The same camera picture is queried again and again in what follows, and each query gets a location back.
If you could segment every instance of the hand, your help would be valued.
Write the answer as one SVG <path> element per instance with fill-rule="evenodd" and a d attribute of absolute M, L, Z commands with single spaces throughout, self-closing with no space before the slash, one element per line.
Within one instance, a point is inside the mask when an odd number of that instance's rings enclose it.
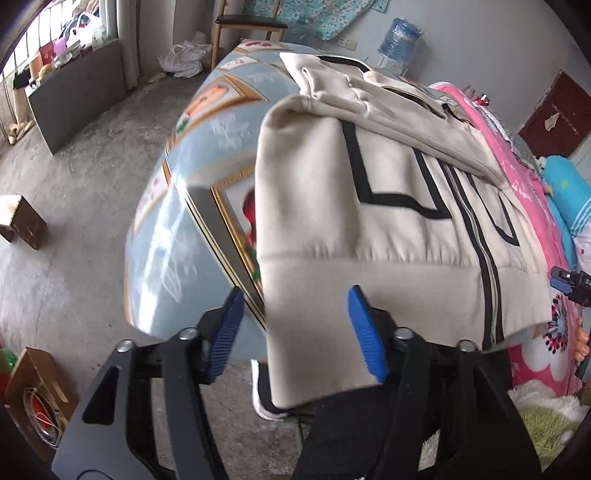
<path fill-rule="evenodd" d="M 584 358 L 589 354 L 589 347 L 587 346 L 587 342 L 589 341 L 589 335 L 585 333 L 582 328 L 583 324 L 583 317 L 579 317 L 577 319 L 577 324 L 579 327 L 577 328 L 577 333 L 574 339 L 574 359 L 577 362 L 582 362 Z"/>

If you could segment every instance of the black stripe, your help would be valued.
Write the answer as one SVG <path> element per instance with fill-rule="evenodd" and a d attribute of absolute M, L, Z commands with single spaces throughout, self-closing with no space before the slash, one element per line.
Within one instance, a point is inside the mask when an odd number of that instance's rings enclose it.
<path fill-rule="evenodd" d="M 453 118 L 455 118 L 456 120 L 458 120 L 459 122 L 464 123 L 464 120 L 462 120 L 461 118 L 459 118 L 455 113 L 453 113 L 452 111 L 452 107 L 449 106 L 449 104 L 444 103 L 441 108 L 443 108 L 447 113 L 449 113 Z"/>
<path fill-rule="evenodd" d="M 484 233 L 482 232 L 482 228 L 480 227 L 480 222 L 478 221 L 478 217 L 476 216 L 476 213 L 474 212 L 474 209 L 472 208 L 470 201 L 468 201 L 468 197 L 466 196 L 466 192 L 464 191 L 464 187 L 462 187 L 462 184 L 460 183 L 460 179 L 457 176 L 456 169 L 452 166 L 449 166 L 449 169 L 452 174 L 452 177 L 454 177 L 454 179 L 456 181 L 457 188 L 458 188 L 458 191 L 460 192 L 460 195 L 462 196 L 462 199 L 464 200 L 466 205 L 468 205 L 468 208 L 470 209 L 472 216 L 474 217 L 474 220 L 476 222 L 476 228 L 478 230 L 478 237 L 480 238 L 482 248 L 485 250 L 485 254 L 488 256 L 488 258 L 491 261 L 491 270 L 492 270 L 492 276 L 493 276 L 495 286 L 496 286 L 496 301 L 497 301 L 496 319 L 495 319 L 496 320 L 496 323 L 495 323 L 495 343 L 501 343 L 505 339 L 505 335 L 503 333 L 503 312 L 502 312 L 501 282 L 499 281 L 499 272 L 496 269 L 496 263 L 495 263 L 495 259 L 492 256 L 491 249 L 488 248 L 488 244 L 486 243 L 486 239 L 484 238 Z"/>
<path fill-rule="evenodd" d="M 333 57 L 332 55 L 319 55 L 318 58 L 322 61 L 327 61 L 328 63 L 338 63 L 340 65 L 349 65 L 351 67 L 357 67 L 363 73 L 369 71 L 369 68 L 367 68 L 363 63 L 355 59 L 348 59 L 346 57 Z"/>
<path fill-rule="evenodd" d="M 425 110 L 429 110 L 433 115 L 437 115 L 439 118 L 444 117 L 441 114 L 439 114 L 439 112 L 437 112 L 431 105 L 429 105 L 422 98 L 415 97 L 414 95 L 407 93 L 407 92 L 401 92 L 400 90 L 396 90 L 393 87 L 382 87 L 382 88 L 384 90 L 389 91 L 389 92 L 395 93 L 396 95 L 400 95 L 401 97 L 406 98 L 406 100 L 410 100 L 410 101 L 416 103 L 417 105 L 423 107 Z"/>
<path fill-rule="evenodd" d="M 355 124 L 351 122 L 341 121 L 343 128 L 343 135 L 345 136 L 345 144 L 347 146 L 347 152 L 349 154 L 349 162 L 351 164 L 351 172 L 353 173 L 353 182 L 355 184 L 355 191 L 357 192 L 357 198 L 361 203 L 367 203 L 369 205 L 381 205 L 390 207 L 401 207 L 409 208 L 419 213 L 425 218 L 431 220 L 443 220 L 450 219 L 452 214 L 449 212 L 445 202 L 441 198 L 441 194 L 437 189 L 433 176 L 427 168 L 425 159 L 422 153 L 413 148 L 415 158 L 418 162 L 418 166 L 421 169 L 421 174 L 425 180 L 425 185 L 431 194 L 433 205 L 435 209 L 427 208 L 418 203 L 413 197 L 403 193 L 374 193 L 369 185 L 367 171 L 363 164 L 363 157 L 361 156 L 361 150 L 359 149 L 359 143 L 357 141 L 357 133 L 355 131 Z"/>
<path fill-rule="evenodd" d="M 513 228 L 513 223 L 511 223 L 511 219 L 509 218 L 509 213 L 507 212 L 507 209 L 505 208 L 505 205 L 503 204 L 503 201 L 501 199 L 501 195 L 499 195 L 499 202 L 501 203 L 501 208 L 503 208 L 503 214 L 505 215 L 505 219 L 507 220 L 507 223 L 509 224 L 509 229 L 511 230 L 511 236 L 507 235 L 501 227 L 496 225 L 491 213 L 488 211 L 488 208 L 486 207 L 486 203 L 484 203 L 484 200 L 482 199 L 480 192 L 476 188 L 476 183 L 474 182 L 474 177 L 471 174 L 469 174 L 468 172 L 465 172 L 465 174 L 466 174 L 466 178 L 470 182 L 470 185 L 472 185 L 472 188 L 474 189 L 474 191 L 478 195 L 478 198 L 480 198 L 480 201 L 484 205 L 484 208 L 488 214 L 488 218 L 491 219 L 491 222 L 495 226 L 495 230 L 497 231 L 497 233 L 501 236 L 501 238 L 505 242 L 518 247 L 519 241 L 517 240 L 517 235 L 515 234 L 515 229 Z"/>
<path fill-rule="evenodd" d="M 488 266 L 486 264 L 486 259 L 484 257 L 484 253 L 480 249 L 478 245 L 478 241 L 476 240 L 476 234 L 472 229 L 472 222 L 470 221 L 470 217 L 468 216 L 468 212 L 462 205 L 462 201 L 460 200 L 456 188 L 454 187 L 454 183 L 450 174 L 447 172 L 443 162 L 441 160 L 437 160 L 439 162 L 439 166 L 441 167 L 441 171 L 445 176 L 447 183 L 449 184 L 449 189 L 452 191 L 452 195 L 457 203 L 457 207 L 462 214 L 462 219 L 464 220 L 464 224 L 466 225 L 466 232 L 468 233 L 468 237 L 470 238 L 470 242 L 476 251 L 476 255 L 478 256 L 478 263 L 480 264 L 480 276 L 482 278 L 482 285 L 483 285 L 483 292 L 484 292 L 484 336 L 482 339 L 482 349 L 488 350 L 492 346 L 491 342 L 491 331 L 492 331 L 492 291 L 491 291 L 491 277 L 489 275 Z"/>

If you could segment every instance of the blue gripper pad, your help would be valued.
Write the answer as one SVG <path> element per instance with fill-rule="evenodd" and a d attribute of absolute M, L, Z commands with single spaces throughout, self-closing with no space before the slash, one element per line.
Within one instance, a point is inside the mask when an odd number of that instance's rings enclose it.
<path fill-rule="evenodd" d="M 353 324 L 357 341 L 363 352 L 365 364 L 380 383 L 384 383 L 388 375 L 386 352 L 371 317 L 371 306 L 368 304 L 358 285 L 349 290 L 349 318 Z"/>
<path fill-rule="evenodd" d="M 210 383 L 216 381 L 224 369 L 234 345 L 234 339 L 244 316 L 244 294 L 239 288 L 234 288 L 226 303 L 222 307 L 222 318 L 211 340 L 209 353 L 209 368 L 207 377 Z"/>

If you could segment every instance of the zipper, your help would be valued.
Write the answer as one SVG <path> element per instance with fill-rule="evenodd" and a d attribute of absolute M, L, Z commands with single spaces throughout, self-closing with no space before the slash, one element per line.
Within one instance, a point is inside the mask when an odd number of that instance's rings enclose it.
<path fill-rule="evenodd" d="M 482 349 L 488 350 L 495 343 L 504 340 L 498 271 L 491 251 L 486 244 L 478 218 L 467 201 L 466 193 L 460 184 L 455 169 L 440 160 L 438 162 L 450 186 L 453 197 L 460 208 L 468 236 L 479 259 L 485 297 L 485 332 L 482 340 Z M 493 335 L 492 329 L 493 322 L 495 324 L 495 335 Z"/>

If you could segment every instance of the white plastic bag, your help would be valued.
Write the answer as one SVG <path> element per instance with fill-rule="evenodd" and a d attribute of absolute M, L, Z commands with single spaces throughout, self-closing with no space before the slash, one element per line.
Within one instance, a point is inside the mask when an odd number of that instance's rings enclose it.
<path fill-rule="evenodd" d="M 211 48 L 211 45 L 197 45 L 186 40 L 169 48 L 158 61 L 165 72 L 174 73 L 175 77 L 189 78 L 203 70 L 202 60 L 205 60 Z"/>

